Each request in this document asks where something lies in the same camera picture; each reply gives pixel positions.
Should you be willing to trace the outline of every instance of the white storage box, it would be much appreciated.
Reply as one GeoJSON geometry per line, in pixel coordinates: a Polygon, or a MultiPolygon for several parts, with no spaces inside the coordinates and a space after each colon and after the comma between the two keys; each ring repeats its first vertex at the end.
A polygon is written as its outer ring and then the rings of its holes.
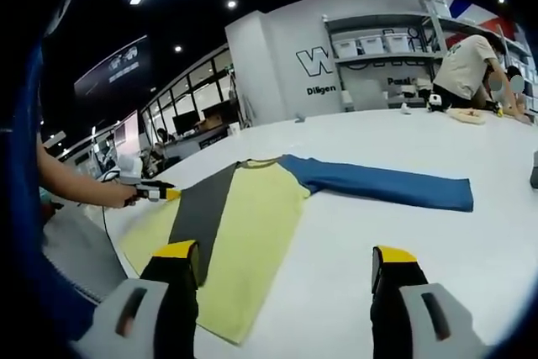
{"type": "Polygon", "coordinates": [[[409,37],[405,33],[385,34],[385,44],[391,54],[410,52],[409,37]]]}
{"type": "Polygon", "coordinates": [[[520,70],[521,76],[526,80],[530,80],[530,68],[525,63],[520,64],[520,70]]]}
{"type": "Polygon", "coordinates": [[[338,58],[358,56],[355,40],[340,40],[333,43],[338,58]]]}
{"type": "Polygon", "coordinates": [[[431,11],[440,17],[451,18],[451,10],[446,3],[446,0],[419,0],[425,12],[431,11]]]}
{"type": "Polygon", "coordinates": [[[381,35],[368,35],[367,37],[359,38],[359,43],[365,54],[384,54],[383,41],[381,35]]]}
{"type": "Polygon", "coordinates": [[[528,67],[528,73],[529,73],[529,80],[531,83],[536,83],[536,71],[532,67],[528,67]]]}

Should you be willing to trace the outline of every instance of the white wall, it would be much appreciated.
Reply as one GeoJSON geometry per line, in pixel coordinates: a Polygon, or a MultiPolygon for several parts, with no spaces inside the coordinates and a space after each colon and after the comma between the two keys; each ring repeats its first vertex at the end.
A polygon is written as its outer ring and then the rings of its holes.
{"type": "Polygon", "coordinates": [[[245,107],[245,99],[248,99],[254,125],[287,118],[264,20],[263,13],[254,12],[226,27],[238,96],[242,108],[245,107]]]}
{"type": "MultiPolygon", "coordinates": [[[[450,5],[453,0],[446,0],[450,5]]],[[[255,124],[293,119],[298,114],[312,116],[334,114],[343,110],[340,91],[308,95],[309,87],[335,87],[340,90],[335,73],[329,37],[322,16],[339,18],[360,14],[423,12],[419,0],[304,0],[268,14],[254,12],[226,28],[228,43],[236,70],[238,93],[248,95],[260,115],[255,124]],[[323,48],[329,55],[326,69],[303,67],[298,53],[323,48]]],[[[490,12],[472,6],[464,17],[477,24],[495,17],[490,12]]],[[[343,69],[348,83],[375,77],[382,83],[388,76],[428,77],[423,67],[394,66],[389,70],[369,66],[364,71],[343,69]]]]}

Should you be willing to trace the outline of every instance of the white t-shirt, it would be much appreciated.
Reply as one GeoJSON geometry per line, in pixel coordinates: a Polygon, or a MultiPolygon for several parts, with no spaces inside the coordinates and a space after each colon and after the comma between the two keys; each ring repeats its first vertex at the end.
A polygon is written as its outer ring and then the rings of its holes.
{"type": "Polygon", "coordinates": [[[481,35],[471,35],[458,42],[443,58],[434,84],[470,100],[482,84],[489,58],[497,59],[493,48],[481,35]]]}

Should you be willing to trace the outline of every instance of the window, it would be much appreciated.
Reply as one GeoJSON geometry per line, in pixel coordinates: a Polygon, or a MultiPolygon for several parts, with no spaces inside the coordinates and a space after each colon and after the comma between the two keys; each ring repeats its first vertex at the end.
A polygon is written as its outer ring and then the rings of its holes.
{"type": "Polygon", "coordinates": [[[196,87],[197,84],[203,82],[213,74],[214,72],[211,67],[211,61],[204,63],[198,69],[195,69],[192,73],[189,74],[189,76],[191,77],[191,84],[193,85],[193,87],[196,87]]]}
{"type": "Polygon", "coordinates": [[[194,111],[193,95],[185,94],[179,100],[176,100],[177,115],[183,115],[194,111]]]}
{"type": "Polygon", "coordinates": [[[177,99],[181,97],[181,95],[183,95],[185,92],[188,92],[188,82],[186,77],[174,84],[171,88],[171,93],[172,96],[174,96],[174,100],[176,100],[176,103],[177,99]]]}
{"type": "Polygon", "coordinates": [[[204,109],[220,103],[217,83],[213,82],[202,88],[199,88],[197,91],[194,92],[194,99],[196,100],[196,106],[198,107],[198,115],[200,116],[200,120],[204,120],[204,109]]]}
{"type": "Polygon", "coordinates": [[[231,64],[232,55],[230,54],[229,50],[225,50],[222,54],[215,56],[215,67],[217,68],[217,72],[223,71],[231,64]]]}
{"type": "Polygon", "coordinates": [[[153,129],[153,126],[151,125],[150,111],[146,109],[142,113],[142,117],[144,118],[145,131],[148,134],[148,137],[150,138],[151,144],[153,145],[156,142],[157,134],[155,130],[153,129]]]}
{"type": "Polygon", "coordinates": [[[161,103],[162,108],[162,118],[165,123],[166,132],[173,134],[176,132],[174,126],[174,117],[176,116],[176,111],[171,101],[171,92],[167,91],[159,97],[159,103],[161,103]]]}
{"type": "Polygon", "coordinates": [[[222,92],[222,97],[225,101],[229,100],[229,90],[231,89],[230,80],[231,79],[229,78],[229,76],[223,77],[219,80],[220,91],[222,92]]]}
{"type": "MultiPolygon", "coordinates": [[[[161,111],[159,110],[159,104],[157,104],[157,102],[150,105],[150,114],[151,114],[151,121],[153,121],[153,127],[155,128],[155,131],[157,131],[159,128],[165,127],[164,122],[162,120],[161,111]]],[[[157,134],[155,134],[153,138],[150,136],[150,139],[151,139],[152,144],[161,141],[157,137],[157,134]]]]}

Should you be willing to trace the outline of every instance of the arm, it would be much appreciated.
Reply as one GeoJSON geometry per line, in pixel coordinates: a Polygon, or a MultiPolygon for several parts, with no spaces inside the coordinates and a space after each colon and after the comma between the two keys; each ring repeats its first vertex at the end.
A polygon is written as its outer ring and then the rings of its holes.
{"type": "Polygon", "coordinates": [[[136,194],[134,187],[113,182],[99,182],[76,173],[69,166],[49,155],[39,139],[37,164],[41,186],[70,201],[122,208],[125,201],[136,194]]]}
{"type": "Polygon", "coordinates": [[[488,91],[484,87],[483,84],[480,85],[478,88],[477,93],[475,94],[474,98],[472,99],[475,108],[484,108],[486,106],[487,101],[492,101],[489,97],[488,91]]]}
{"type": "Polygon", "coordinates": [[[503,82],[505,100],[508,101],[512,107],[511,111],[513,112],[512,114],[509,113],[509,115],[513,115],[518,121],[528,124],[530,122],[529,119],[517,109],[517,102],[515,100],[514,92],[512,92],[510,87],[510,81],[508,80],[506,73],[504,73],[503,67],[498,63],[497,58],[488,58],[486,62],[493,68],[493,74],[497,75],[503,82]]]}

